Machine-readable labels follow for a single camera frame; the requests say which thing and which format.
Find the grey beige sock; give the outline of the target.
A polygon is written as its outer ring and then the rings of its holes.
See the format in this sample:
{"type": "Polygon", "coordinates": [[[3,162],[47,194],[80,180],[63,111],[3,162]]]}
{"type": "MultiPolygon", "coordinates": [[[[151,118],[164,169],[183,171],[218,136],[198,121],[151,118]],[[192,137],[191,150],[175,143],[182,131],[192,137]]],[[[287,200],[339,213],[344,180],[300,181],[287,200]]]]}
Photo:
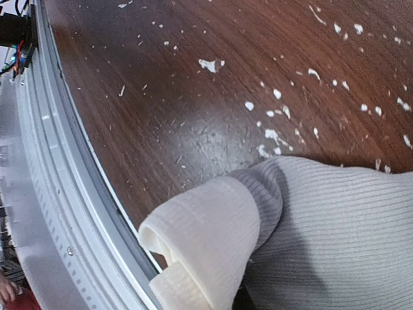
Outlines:
{"type": "Polygon", "coordinates": [[[411,309],[412,173],[276,156],[177,195],[139,226],[164,309],[411,309]]]}

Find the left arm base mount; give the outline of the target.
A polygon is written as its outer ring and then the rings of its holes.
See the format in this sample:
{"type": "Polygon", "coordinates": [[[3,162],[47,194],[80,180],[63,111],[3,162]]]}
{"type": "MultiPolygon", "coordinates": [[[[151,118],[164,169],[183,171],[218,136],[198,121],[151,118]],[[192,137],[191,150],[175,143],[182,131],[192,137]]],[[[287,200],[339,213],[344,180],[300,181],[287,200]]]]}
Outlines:
{"type": "Polygon", "coordinates": [[[15,79],[32,62],[38,47],[36,9],[33,1],[25,1],[19,6],[14,1],[15,13],[1,14],[1,47],[14,50],[9,62],[4,62],[1,76],[11,72],[15,79]]]}

